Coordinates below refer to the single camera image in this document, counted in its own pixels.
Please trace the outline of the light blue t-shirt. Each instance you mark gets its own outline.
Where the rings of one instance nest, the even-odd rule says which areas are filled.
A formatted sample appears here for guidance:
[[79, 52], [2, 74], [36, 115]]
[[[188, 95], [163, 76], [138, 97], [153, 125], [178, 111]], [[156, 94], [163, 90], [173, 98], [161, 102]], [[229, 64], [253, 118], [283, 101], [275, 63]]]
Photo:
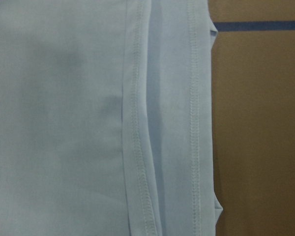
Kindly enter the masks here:
[[206, 0], [0, 0], [0, 236], [213, 236]]

